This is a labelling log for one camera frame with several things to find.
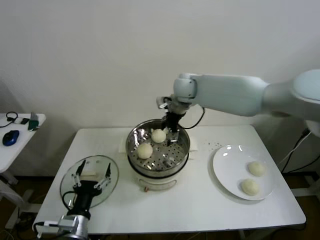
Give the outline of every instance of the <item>steamed bun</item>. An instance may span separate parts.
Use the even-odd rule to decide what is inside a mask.
[[[266,173],[266,167],[263,163],[259,161],[253,161],[248,164],[248,169],[250,173],[257,177],[261,177]]]
[[[256,183],[256,181],[249,179],[249,178],[244,180],[241,183],[241,188],[246,194],[248,194],[250,196],[257,195],[260,191],[260,187],[259,187],[258,183]]]
[[[157,144],[162,143],[164,140],[166,140],[166,138],[167,138],[166,132],[161,129],[154,130],[151,135],[151,139]]]
[[[138,146],[136,152],[140,159],[148,159],[151,157],[153,149],[150,143],[142,143]]]

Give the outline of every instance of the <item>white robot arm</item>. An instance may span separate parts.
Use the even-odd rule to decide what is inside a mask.
[[[174,81],[171,101],[157,100],[162,108],[183,115],[191,105],[240,116],[283,113],[306,120],[320,137],[320,70],[310,70],[294,80],[269,84],[259,77],[183,73]]]

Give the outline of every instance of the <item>computer mouse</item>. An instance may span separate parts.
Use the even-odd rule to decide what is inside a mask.
[[[5,146],[11,146],[16,143],[18,137],[19,137],[19,131],[11,130],[3,136],[2,143]]]

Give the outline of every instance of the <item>small white table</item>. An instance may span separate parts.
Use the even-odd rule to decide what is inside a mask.
[[[43,122],[46,120],[46,116],[44,114],[37,115],[39,126],[41,126]],[[18,116],[21,118],[30,118],[30,114],[28,113],[19,113]],[[8,123],[9,122],[7,121],[6,114],[0,113],[0,126],[4,126]],[[28,124],[29,123],[26,123],[25,125],[11,123],[6,127],[0,128],[0,174],[5,179],[7,179],[9,184],[17,184],[18,180],[8,171],[8,168],[14,162],[19,153],[24,149],[24,147],[27,145],[27,143],[33,137],[33,135],[37,132],[28,131]],[[11,130],[19,130],[19,137],[17,138],[17,141],[14,145],[4,146],[2,143],[2,139],[4,135]],[[5,225],[5,228],[7,229],[12,229],[14,227],[18,216],[18,207],[20,208],[21,213],[37,213],[40,209],[40,204],[28,203],[28,199],[31,197],[33,193],[33,190],[31,189],[27,190],[21,197],[14,190],[12,190],[12,188],[9,185],[5,184],[3,181],[0,180],[0,193],[17,206],[17,208],[12,213],[10,219],[8,220],[7,224]]]
[[[244,230],[298,225],[306,221],[302,209],[252,126],[200,126],[188,130],[197,142],[198,151],[182,169],[177,184],[158,192],[144,192],[134,180],[126,154],[118,152],[121,139],[130,130],[79,130],[35,222],[58,221],[61,215],[66,214],[60,197],[61,180],[75,162],[93,155],[113,158],[119,167],[119,180],[110,197],[90,209],[90,234]],[[260,150],[272,166],[272,171],[275,171],[275,189],[266,199],[240,199],[224,189],[215,178],[211,165],[214,151],[234,144]]]

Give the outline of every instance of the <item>perforated metal tray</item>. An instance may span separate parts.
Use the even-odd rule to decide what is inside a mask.
[[[180,171],[188,160],[190,139],[188,133],[179,128],[178,139],[171,143],[172,133],[161,143],[152,141],[152,129],[160,129],[161,119],[152,119],[136,126],[128,135],[126,152],[133,169],[150,178],[166,178]],[[137,148],[140,144],[149,143],[153,153],[148,159],[140,159]]]

